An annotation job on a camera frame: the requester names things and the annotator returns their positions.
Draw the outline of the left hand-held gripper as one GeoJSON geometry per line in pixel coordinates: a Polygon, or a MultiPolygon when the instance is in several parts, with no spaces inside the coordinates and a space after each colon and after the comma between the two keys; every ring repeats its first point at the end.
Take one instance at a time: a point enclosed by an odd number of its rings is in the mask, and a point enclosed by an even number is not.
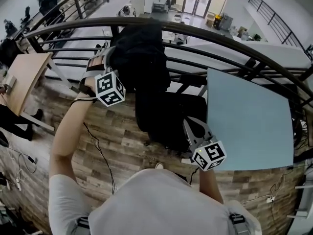
{"type": "Polygon", "coordinates": [[[79,83],[80,101],[100,101],[105,106],[112,106],[125,100],[126,89],[115,72],[110,71],[110,58],[116,46],[98,50],[95,57],[105,55],[104,71],[86,71],[79,83]]]}

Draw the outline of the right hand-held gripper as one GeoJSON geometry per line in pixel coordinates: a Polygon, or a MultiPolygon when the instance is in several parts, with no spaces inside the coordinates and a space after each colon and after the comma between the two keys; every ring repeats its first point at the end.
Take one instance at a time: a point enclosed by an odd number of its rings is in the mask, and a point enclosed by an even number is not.
{"type": "Polygon", "coordinates": [[[214,135],[205,122],[194,117],[186,117],[183,120],[183,128],[190,143],[189,150],[192,153],[190,163],[192,165],[198,166],[202,171],[209,171],[224,162],[227,154],[223,143],[221,141],[211,141],[214,135]],[[204,129],[205,134],[198,138],[193,133],[192,127],[199,130],[200,126],[204,129]]]}

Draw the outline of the person's left hand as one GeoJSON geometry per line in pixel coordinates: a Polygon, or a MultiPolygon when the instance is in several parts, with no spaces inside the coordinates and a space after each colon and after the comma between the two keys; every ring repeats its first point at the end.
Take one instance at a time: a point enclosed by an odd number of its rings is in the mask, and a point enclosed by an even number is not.
{"type": "Polygon", "coordinates": [[[103,63],[104,56],[95,56],[89,59],[86,71],[104,71],[104,63],[103,63]]]}

